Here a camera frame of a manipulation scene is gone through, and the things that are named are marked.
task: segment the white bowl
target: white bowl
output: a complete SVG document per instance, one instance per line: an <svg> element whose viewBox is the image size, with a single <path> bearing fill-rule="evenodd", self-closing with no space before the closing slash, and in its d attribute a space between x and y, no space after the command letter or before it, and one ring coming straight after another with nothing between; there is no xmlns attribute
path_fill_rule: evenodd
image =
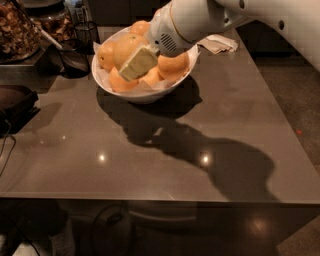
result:
<svg viewBox="0 0 320 256"><path fill-rule="evenodd" d="M104 43L106 43L107 41L117 41L121 36L123 36L124 34L127 34L128 31L129 31L129 27L122 29L121 31L109 37ZM103 68L101 68L96 54L93 56L93 59L92 59L92 68L91 68L92 75L95 81L98 83L98 85L103 90L105 90L106 92L112 95L115 95L123 100L136 103L136 104L152 103L162 98L166 94L170 93L171 91L173 91L190 74L199 56L198 46L195 45L194 47L192 47L188 51L188 54L190 58L190 68L189 68L189 71L183 77L181 77L174 84L172 83L170 84L169 81L163 81L152 89L140 83L133 90L130 90L127 92L121 92L121 93L114 92L111 89L111 86L109 84L109 73Z"/></svg>

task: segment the white cloth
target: white cloth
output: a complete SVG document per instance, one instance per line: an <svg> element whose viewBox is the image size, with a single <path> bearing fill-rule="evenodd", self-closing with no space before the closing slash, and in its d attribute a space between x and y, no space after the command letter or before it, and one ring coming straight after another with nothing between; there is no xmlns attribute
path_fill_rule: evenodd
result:
<svg viewBox="0 0 320 256"><path fill-rule="evenodd" d="M234 52L239 47L239 44L235 40L216 34L200 40L198 45L205 47L214 54L225 51Z"/></svg>

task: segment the orange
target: orange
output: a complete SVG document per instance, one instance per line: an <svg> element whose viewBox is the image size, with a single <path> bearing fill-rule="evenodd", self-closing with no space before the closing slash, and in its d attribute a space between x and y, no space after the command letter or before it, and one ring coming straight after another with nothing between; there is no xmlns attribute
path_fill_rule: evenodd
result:
<svg viewBox="0 0 320 256"><path fill-rule="evenodd" d="M136 34L129 33L123 35L113 51L114 66L120 70L122 65L140 44L147 45L148 41L143 36Z"/></svg>
<svg viewBox="0 0 320 256"><path fill-rule="evenodd" d="M111 72L109 74L109 83L113 91L126 92L133 89L139 83L139 80L135 79L127 82L122 78L122 76L120 76L118 70L114 67L113 69L111 69Z"/></svg>
<svg viewBox="0 0 320 256"><path fill-rule="evenodd" d="M113 62L113 50L116 46L116 42L107 41L102 44L98 49L98 61L101 67L105 70L110 71L114 67Z"/></svg>
<svg viewBox="0 0 320 256"><path fill-rule="evenodd" d="M175 82L184 76L189 70L189 65L190 59L187 52L173 58L163 55L159 55L158 57L159 73L170 82Z"/></svg>
<svg viewBox="0 0 320 256"><path fill-rule="evenodd" d="M148 31L149 27L149 22L145 20L138 20L130 26L129 32L143 36Z"/></svg>
<svg viewBox="0 0 320 256"><path fill-rule="evenodd" d="M161 82L163 77L159 73L158 66L153 67L149 72L139 79L139 82L146 82L149 86L154 86L155 84Z"/></svg>

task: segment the glossy tabletop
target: glossy tabletop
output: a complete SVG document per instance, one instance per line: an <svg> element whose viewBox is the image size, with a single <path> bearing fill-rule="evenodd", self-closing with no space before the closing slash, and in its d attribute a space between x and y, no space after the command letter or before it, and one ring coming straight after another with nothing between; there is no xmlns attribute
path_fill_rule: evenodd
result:
<svg viewBox="0 0 320 256"><path fill-rule="evenodd" d="M191 75L147 105L92 75L58 77L14 136L1 197L319 204L320 177L244 46L200 51Z"/></svg>

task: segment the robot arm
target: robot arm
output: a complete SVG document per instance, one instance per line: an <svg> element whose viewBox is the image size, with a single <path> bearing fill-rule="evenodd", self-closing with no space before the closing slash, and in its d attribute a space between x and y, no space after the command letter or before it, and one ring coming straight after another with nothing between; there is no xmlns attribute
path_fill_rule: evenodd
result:
<svg viewBox="0 0 320 256"><path fill-rule="evenodd" d="M318 0L172 0L151 21L148 40L169 57L209 34L252 20L275 29L320 71Z"/></svg>

